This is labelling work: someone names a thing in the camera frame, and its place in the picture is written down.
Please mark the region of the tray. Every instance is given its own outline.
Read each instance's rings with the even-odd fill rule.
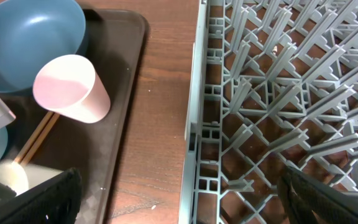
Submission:
[[[58,170],[78,168],[83,199],[76,223],[103,223],[147,22],[131,11],[84,9],[84,13],[89,34],[86,57],[109,94],[110,112],[94,124],[63,116],[56,121],[54,114],[45,129],[53,127],[30,163]]]
[[[286,166],[358,200],[358,1],[200,0],[186,141],[179,223],[288,223]]]

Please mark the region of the pink cup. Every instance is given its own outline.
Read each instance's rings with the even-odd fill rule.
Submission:
[[[110,98],[92,63],[79,55],[53,59],[37,74],[33,94],[43,108],[84,123],[103,119]]]

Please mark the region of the wooden table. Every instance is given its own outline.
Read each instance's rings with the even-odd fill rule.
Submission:
[[[106,223],[177,223],[198,1],[88,3],[132,10],[149,23]]]

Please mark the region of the dishwasher rack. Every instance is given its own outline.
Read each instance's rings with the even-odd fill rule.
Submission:
[[[286,222],[285,166],[358,200],[358,1],[200,0],[185,138],[179,223]]]

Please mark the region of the gray plastic rack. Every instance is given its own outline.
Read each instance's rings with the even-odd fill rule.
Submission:
[[[280,222],[285,166],[358,200],[358,0],[201,0],[185,139],[179,223]]]

